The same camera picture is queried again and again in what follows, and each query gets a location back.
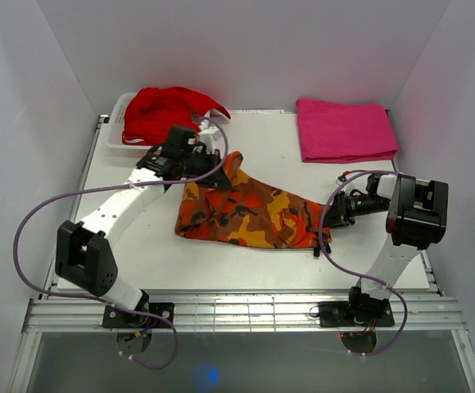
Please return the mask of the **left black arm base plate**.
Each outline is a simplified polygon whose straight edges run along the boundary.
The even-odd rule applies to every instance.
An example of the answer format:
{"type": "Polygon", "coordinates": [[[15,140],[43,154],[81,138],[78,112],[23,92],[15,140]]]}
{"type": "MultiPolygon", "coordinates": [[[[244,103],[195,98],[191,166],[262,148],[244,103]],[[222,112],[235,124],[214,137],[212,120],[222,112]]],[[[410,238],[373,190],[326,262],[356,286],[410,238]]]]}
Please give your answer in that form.
{"type": "Polygon", "coordinates": [[[143,311],[144,315],[131,314],[107,305],[104,309],[101,326],[106,329],[168,328],[168,323],[159,318],[148,317],[147,314],[158,315],[172,323],[174,312],[175,304],[171,302],[147,304],[147,308],[143,311]]]}

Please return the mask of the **orange camouflage trousers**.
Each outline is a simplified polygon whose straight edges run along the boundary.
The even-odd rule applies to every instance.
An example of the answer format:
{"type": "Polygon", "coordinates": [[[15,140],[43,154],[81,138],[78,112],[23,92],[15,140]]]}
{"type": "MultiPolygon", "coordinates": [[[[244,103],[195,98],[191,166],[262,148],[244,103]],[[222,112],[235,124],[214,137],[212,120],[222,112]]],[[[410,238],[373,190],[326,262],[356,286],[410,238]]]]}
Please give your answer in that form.
{"type": "Polygon", "coordinates": [[[319,226],[323,206],[252,178],[242,162],[234,151],[223,164],[230,189],[184,186],[175,234],[259,249],[311,249],[318,256],[319,234],[331,241],[330,228],[319,226]]]}

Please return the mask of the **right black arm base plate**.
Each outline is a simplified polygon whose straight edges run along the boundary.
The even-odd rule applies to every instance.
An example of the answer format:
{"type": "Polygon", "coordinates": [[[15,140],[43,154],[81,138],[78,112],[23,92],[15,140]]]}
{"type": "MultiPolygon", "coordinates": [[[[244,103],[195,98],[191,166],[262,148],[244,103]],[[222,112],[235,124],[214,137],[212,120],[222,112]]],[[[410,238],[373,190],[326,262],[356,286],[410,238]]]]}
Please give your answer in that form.
{"type": "Polygon", "coordinates": [[[309,316],[318,319],[319,326],[322,328],[390,328],[395,326],[395,319],[389,306],[386,307],[381,318],[376,318],[370,314],[355,312],[347,305],[346,300],[319,302],[310,308],[309,316]]]}

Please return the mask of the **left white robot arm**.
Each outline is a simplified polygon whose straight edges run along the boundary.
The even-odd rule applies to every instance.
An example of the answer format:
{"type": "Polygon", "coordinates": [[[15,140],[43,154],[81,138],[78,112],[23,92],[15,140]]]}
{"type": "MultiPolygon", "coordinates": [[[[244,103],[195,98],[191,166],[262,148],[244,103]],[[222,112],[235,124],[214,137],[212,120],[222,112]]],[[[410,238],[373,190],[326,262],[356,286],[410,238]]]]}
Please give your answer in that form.
{"type": "Polygon", "coordinates": [[[226,134],[208,118],[201,122],[204,127],[200,132],[173,126],[166,140],[151,147],[137,162],[120,190],[79,222],[65,221],[57,230],[57,275],[117,307],[131,327],[148,320],[148,295],[119,275],[114,243],[173,184],[191,181],[198,187],[231,186],[222,168],[222,158],[228,152],[215,145],[218,140],[226,142],[226,134]]]}

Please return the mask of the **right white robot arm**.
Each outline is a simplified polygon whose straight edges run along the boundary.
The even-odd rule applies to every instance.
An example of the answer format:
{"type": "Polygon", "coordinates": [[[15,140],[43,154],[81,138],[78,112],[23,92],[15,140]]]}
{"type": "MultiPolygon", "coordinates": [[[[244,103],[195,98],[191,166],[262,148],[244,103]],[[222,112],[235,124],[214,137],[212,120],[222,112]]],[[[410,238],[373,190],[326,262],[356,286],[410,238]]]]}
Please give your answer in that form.
{"type": "Polygon", "coordinates": [[[386,213],[387,233],[381,251],[345,301],[325,301],[317,316],[323,328],[392,327],[392,289],[409,263],[446,233],[449,186],[381,170],[345,172],[328,198],[320,223],[349,226],[363,215],[386,213]]]}

